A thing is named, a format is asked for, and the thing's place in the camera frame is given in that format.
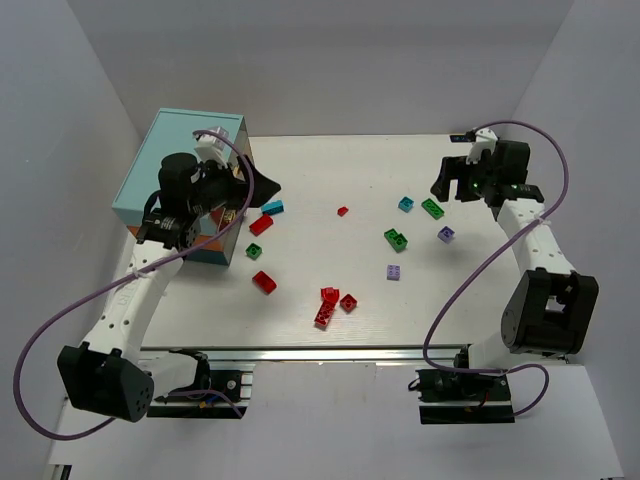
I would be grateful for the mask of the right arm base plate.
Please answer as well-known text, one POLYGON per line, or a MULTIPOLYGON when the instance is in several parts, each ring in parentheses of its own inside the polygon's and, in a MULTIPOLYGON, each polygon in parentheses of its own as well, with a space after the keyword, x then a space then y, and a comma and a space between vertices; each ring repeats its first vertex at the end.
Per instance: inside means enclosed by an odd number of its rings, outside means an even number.
POLYGON ((422 425, 514 423, 507 379, 436 369, 416 371, 407 389, 418 394, 422 425))

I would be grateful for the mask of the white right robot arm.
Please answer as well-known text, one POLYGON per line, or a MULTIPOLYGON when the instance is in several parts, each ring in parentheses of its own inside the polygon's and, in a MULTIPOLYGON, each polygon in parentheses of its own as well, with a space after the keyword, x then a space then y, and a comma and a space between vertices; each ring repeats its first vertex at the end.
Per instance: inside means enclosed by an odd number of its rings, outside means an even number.
POLYGON ((508 238, 520 281, 499 330, 464 347, 454 365, 488 373, 576 354, 583 347, 599 285, 579 273, 558 245, 544 216, 544 197, 527 181, 529 145, 500 140, 488 128, 471 138, 468 155, 443 158, 431 193, 440 202, 484 201, 508 238))

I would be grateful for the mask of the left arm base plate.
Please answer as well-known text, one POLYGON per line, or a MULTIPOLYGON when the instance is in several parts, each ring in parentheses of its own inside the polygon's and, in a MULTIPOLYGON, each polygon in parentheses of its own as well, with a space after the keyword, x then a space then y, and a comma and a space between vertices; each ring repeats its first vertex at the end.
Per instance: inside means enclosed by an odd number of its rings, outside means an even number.
POLYGON ((210 378, 196 391, 179 389, 153 400, 148 418, 240 420, 251 398, 254 364, 211 362, 210 378))

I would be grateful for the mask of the red long lego plate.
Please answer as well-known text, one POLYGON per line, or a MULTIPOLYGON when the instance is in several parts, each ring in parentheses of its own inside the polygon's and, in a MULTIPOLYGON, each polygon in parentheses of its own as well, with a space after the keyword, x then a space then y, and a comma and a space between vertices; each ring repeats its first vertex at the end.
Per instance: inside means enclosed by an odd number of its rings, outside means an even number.
POLYGON ((325 329, 335 311, 335 304, 329 301, 323 301, 315 318, 314 318, 314 326, 316 328, 325 329))

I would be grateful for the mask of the red square lego brick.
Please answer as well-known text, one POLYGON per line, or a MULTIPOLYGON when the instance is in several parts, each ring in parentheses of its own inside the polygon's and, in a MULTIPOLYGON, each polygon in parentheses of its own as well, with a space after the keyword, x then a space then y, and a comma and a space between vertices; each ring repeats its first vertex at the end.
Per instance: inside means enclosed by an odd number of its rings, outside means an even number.
POLYGON ((346 313, 351 313, 357 307, 357 300, 351 294, 345 294, 340 300, 340 307, 346 313))

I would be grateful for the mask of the red round lego piece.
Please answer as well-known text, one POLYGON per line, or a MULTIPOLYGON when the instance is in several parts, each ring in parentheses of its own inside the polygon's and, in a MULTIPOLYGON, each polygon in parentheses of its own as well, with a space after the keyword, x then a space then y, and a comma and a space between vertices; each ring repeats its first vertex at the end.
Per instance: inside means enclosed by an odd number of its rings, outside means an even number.
POLYGON ((320 290, 321 298, 332 304, 336 304, 340 300, 340 291, 334 287, 324 287, 320 290))

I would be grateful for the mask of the red sloped lego brick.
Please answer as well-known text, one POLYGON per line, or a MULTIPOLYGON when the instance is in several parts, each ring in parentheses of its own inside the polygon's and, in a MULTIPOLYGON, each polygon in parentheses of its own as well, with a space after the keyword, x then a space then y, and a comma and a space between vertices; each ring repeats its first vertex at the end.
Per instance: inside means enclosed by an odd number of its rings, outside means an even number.
POLYGON ((249 231, 254 236, 259 236, 269 229, 274 224, 272 217, 268 214, 263 214, 260 218, 255 220, 249 225, 249 231))

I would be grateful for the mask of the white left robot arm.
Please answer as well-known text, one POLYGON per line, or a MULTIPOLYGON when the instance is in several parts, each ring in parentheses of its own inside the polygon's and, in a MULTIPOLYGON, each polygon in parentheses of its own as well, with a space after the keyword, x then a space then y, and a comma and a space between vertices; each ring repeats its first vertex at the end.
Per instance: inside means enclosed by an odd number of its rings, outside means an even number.
POLYGON ((127 273, 97 323, 77 347, 66 346, 57 359, 71 404, 84 411, 130 422, 143 418, 153 400, 177 392, 198 395, 210 384, 205 354, 174 349, 148 362, 142 341, 168 284, 194 251, 200 220, 219 207, 260 208, 281 189, 247 156, 242 175, 214 160, 189 153, 165 157, 159 188, 143 210, 127 273))

